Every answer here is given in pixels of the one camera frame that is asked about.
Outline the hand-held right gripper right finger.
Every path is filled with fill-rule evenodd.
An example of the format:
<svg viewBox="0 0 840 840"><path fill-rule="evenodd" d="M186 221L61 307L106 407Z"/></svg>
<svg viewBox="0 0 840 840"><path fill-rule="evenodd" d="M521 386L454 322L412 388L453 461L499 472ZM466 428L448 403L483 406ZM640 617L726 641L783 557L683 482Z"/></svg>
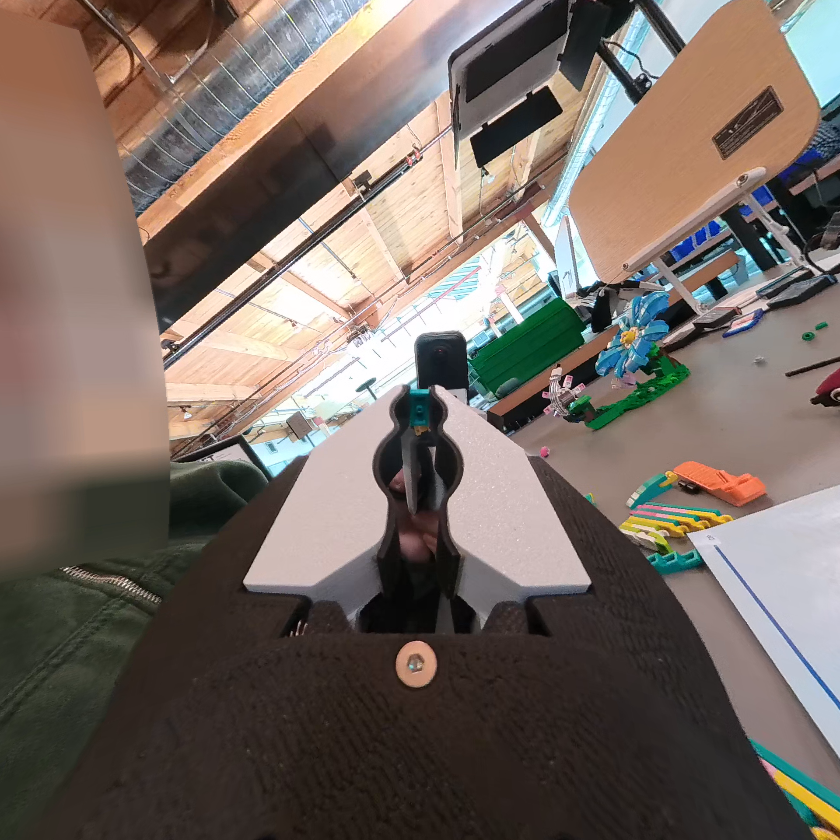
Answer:
<svg viewBox="0 0 840 840"><path fill-rule="evenodd" d="M434 395L459 467L446 501L455 593L479 625L503 602L587 592L590 575L526 452L455 395L438 386Z"/></svg>

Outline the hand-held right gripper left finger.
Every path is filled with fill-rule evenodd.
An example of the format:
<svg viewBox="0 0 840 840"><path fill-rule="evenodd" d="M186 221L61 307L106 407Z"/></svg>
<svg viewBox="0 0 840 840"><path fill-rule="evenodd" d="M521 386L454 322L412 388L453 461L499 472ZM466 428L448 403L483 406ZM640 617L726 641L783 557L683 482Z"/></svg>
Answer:
<svg viewBox="0 0 840 840"><path fill-rule="evenodd" d="M248 592L336 602L354 621L382 592L376 556L403 467L393 387L313 449L243 580Z"/></svg>

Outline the multicolour lego wing assembly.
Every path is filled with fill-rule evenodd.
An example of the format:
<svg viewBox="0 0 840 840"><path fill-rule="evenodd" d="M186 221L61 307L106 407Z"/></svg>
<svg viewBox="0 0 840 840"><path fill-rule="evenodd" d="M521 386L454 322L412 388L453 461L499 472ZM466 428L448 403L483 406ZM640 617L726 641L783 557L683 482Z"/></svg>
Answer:
<svg viewBox="0 0 840 840"><path fill-rule="evenodd" d="M693 532L733 521L732 516L717 509L661 503L660 497L679 481L677 474L668 470L647 479L626 500L628 515L618 528L638 547L665 555L673 552L668 538L686 539Z"/></svg>

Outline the blue lego flower model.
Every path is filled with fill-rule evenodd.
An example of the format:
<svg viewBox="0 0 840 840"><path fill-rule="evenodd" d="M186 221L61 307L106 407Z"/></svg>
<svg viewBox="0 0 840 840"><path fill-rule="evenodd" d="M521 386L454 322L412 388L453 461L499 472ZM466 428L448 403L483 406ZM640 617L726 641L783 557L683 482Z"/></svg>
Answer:
<svg viewBox="0 0 840 840"><path fill-rule="evenodd" d="M615 385L631 387L624 398L594 406L583 393L585 385L572 385L571 377L556 367L549 378L548 391L542 394L548 401L544 413L597 431L686 381L690 369L658 344L669 333L669 326L662 319L668 307L669 293L665 290L633 299L618 319L616 334L595 361L598 376L612 375Z"/></svg>

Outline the orange lego brick separator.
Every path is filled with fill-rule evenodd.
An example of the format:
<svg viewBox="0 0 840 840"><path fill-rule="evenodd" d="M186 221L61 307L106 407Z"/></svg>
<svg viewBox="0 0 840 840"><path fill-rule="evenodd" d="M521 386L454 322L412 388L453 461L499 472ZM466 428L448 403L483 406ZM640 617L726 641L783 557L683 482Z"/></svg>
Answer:
<svg viewBox="0 0 840 840"><path fill-rule="evenodd" d="M735 508L742 508L767 495L762 480L751 474L736 476L696 461L679 464L673 468L673 472L679 480L688 482Z"/></svg>

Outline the teal and yellow lego parts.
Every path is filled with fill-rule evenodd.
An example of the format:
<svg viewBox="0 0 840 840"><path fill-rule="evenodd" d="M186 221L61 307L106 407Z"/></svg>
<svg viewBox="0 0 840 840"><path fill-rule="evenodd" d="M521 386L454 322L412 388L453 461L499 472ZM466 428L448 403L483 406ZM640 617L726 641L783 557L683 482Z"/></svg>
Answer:
<svg viewBox="0 0 840 840"><path fill-rule="evenodd" d="M773 782L816 839L839 838L839 795L754 740L753 750Z"/></svg>

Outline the person's left hand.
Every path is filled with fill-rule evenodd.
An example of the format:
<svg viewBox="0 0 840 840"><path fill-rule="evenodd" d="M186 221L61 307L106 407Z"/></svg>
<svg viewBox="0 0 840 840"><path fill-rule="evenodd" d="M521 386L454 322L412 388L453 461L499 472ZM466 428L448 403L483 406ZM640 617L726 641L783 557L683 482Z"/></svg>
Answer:
<svg viewBox="0 0 840 840"><path fill-rule="evenodd" d="M388 488L395 502L396 531L402 557L408 563L433 562L438 544L438 511L419 508L411 513L403 469L396 473Z"/></svg>

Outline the green plastic crate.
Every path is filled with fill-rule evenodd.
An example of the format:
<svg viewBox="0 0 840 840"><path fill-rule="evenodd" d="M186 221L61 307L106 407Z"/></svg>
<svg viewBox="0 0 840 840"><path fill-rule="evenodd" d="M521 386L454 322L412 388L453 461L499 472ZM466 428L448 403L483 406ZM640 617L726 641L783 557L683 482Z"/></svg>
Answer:
<svg viewBox="0 0 840 840"><path fill-rule="evenodd" d="M566 301L554 299L489 342L470 362L478 383L496 394L505 382L528 382L584 343L585 323Z"/></svg>

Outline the black framed monitor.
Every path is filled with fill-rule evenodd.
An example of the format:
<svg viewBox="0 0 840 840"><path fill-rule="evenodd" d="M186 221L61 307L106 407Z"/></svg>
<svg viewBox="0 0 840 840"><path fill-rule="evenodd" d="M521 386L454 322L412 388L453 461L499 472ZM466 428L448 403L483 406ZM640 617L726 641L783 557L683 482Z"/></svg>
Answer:
<svg viewBox="0 0 840 840"><path fill-rule="evenodd" d="M172 459L172 463L178 464L217 463L222 461L241 461L243 463L250 463L252 466L256 467L268 481L272 480L270 471L242 434L228 437L214 444L201 447L187 455L177 456Z"/></svg>

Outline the green jacket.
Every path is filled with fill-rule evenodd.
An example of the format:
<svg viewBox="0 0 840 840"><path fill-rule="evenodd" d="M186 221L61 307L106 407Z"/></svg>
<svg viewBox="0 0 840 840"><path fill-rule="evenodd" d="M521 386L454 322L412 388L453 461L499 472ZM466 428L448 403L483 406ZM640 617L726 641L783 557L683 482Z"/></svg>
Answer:
<svg viewBox="0 0 840 840"><path fill-rule="evenodd" d="M163 601L267 484L248 461L172 464L165 547L2 583L1 838L43 814Z"/></svg>

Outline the white instruction booklet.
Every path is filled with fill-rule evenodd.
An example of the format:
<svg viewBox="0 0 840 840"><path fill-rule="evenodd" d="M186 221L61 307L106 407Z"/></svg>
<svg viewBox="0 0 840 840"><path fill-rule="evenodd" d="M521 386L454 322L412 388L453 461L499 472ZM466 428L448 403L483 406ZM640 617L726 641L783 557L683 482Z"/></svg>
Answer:
<svg viewBox="0 0 840 840"><path fill-rule="evenodd" d="M689 536L787 685L839 750L839 487Z"/></svg>

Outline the overhead panel light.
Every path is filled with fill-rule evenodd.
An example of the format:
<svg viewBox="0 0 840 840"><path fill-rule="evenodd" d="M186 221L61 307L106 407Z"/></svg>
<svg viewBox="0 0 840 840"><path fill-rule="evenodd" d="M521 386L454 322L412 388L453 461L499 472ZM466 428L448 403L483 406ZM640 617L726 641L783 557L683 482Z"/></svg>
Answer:
<svg viewBox="0 0 840 840"><path fill-rule="evenodd" d="M612 2L519 2L448 59L455 162L468 142L479 168L562 114L561 74L581 91L597 50L622 26Z"/></svg>

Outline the black light stand pole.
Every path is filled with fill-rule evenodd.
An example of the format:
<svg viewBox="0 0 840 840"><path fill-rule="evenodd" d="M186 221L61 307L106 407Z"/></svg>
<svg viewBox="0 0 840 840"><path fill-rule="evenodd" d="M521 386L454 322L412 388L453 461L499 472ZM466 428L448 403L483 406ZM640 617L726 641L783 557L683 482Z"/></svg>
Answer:
<svg viewBox="0 0 840 840"><path fill-rule="evenodd" d="M632 12L627 22L631 24L635 13L640 13L648 29L655 34L671 58L676 58L685 49L686 40L667 16L660 2L634 1L630 2L629 6ZM634 106L644 99L663 74L661 71L649 70L640 57L638 48L624 45L617 37L602 38L597 46L596 55Z"/></svg>

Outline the black flat device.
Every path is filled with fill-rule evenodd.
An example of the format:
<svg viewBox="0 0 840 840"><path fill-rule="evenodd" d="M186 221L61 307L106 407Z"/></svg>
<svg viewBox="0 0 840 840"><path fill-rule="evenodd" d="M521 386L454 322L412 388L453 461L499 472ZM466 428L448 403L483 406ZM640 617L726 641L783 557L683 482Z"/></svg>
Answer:
<svg viewBox="0 0 840 840"><path fill-rule="evenodd" d="M789 278L759 290L758 299L766 311L778 311L802 305L837 283L838 278L830 273Z"/></svg>

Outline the metal air duct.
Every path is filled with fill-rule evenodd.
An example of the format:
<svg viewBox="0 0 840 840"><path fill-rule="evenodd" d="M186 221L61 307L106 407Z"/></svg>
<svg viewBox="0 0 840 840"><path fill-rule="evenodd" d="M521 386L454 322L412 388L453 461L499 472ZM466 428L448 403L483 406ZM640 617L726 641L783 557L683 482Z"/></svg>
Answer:
<svg viewBox="0 0 840 840"><path fill-rule="evenodd" d="M129 54L104 101L139 217L369 2L254 2L236 16L233 2L207 2L229 13L228 26L210 24L173 70L156 66L111 9L78 4Z"/></svg>

